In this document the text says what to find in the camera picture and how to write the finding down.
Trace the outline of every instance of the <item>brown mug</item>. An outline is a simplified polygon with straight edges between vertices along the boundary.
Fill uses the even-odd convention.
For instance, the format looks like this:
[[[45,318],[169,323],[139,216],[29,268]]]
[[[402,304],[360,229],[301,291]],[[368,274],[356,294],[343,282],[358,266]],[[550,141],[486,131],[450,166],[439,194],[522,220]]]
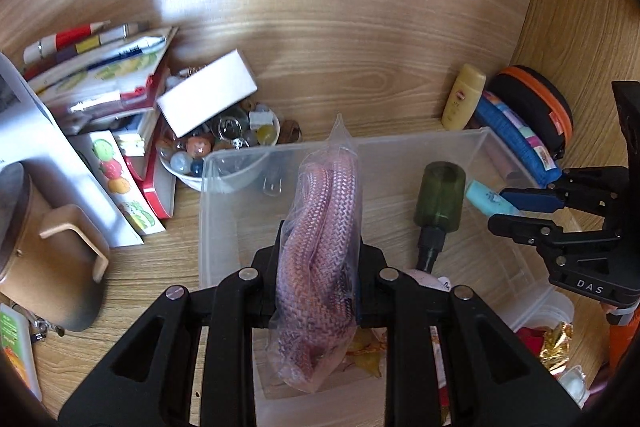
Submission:
[[[52,209],[21,164],[0,171],[0,292],[71,331],[104,298],[109,245],[82,209]]]

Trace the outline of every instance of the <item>bagged pink braided item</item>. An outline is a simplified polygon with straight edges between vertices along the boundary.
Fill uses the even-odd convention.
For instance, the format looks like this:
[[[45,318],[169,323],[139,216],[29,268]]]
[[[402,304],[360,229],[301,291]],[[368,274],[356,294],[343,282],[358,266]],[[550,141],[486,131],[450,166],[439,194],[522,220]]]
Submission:
[[[316,391],[353,339],[361,223],[358,157],[339,116],[327,147],[300,165],[280,234],[268,355],[300,391]]]

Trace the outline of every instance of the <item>white bowl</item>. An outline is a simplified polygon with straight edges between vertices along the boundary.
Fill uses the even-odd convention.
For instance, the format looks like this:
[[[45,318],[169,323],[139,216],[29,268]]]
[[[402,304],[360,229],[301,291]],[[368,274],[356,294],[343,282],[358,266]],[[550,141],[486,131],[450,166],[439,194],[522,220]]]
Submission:
[[[276,139],[273,141],[271,145],[261,146],[264,147],[273,147],[278,142],[278,138],[280,137],[280,120],[278,117],[273,115],[273,126],[276,128]],[[217,154],[218,152],[224,151],[215,151],[211,154]],[[225,194],[229,194],[231,192],[236,192],[236,190],[241,190],[245,188],[247,185],[250,185],[254,182],[254,180],[260,175],[264,163],[269,156],[269,151],[265,151],[264,154],[260,155],[260,157],[254,161],[251,165],[245,167],[244,169],[233,172],[233,174],[229,174],[227,176],[222,176],[218,182],[215,183],[215,192],[222,192]],[[187,185],[188,187],[197,190],[198,192],[202,192],[202,178],[195,178],[194,176],[187,176],[186,174],[181,174],[171,168],[171,163],[169,163],[164,158],[160,158],[162,165],[165,169],[167,169],[171,174],[173,174],[176,178],[178,178],[182,183]]]

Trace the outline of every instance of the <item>green bottle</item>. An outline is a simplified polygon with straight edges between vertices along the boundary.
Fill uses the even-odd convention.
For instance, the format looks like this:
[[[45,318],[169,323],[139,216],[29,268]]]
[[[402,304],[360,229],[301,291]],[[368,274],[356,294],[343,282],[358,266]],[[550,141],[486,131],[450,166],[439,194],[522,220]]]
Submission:
[[[414,214],[414,223],[420,227],[418,270],[431,273],[447,233],[460,227],[465,182],[465,171],[455,163],[434,162],[425,167]]]

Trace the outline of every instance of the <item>clear plastic bin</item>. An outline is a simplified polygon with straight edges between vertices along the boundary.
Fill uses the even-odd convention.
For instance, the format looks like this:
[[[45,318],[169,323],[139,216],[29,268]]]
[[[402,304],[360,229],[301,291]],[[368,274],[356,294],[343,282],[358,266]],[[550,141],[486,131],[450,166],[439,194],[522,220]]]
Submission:
[[[507,185],[535,186],[488,128],[355,141],[364,190],[362,238],[385,253],[389,266],[399,269],[415,267],[417,260],[419,229],[412,218],[428,163],[457,163],[465,169],[467,180],[474,178],[494,190]],[[249,266],[255,251],[274,243],[295,194],[300,163],[323,146],[324,142],[310,142],[224,151],[207,158],[200,210],[202,288]],[[486,222],[487,218],[465,200],[460,229],[447,235],[433,272],[438,277],[446,275],[453,285],[471,286],[515,330],[552,288],[535,249],[493,236]],[[332,375],[318,393],[302,395],[269,378],[265,345],[266,332],[255,331],[254,380],[260,427],[348,426],[382,418],[384,379],[367,377],[364,372],[348,377]]]

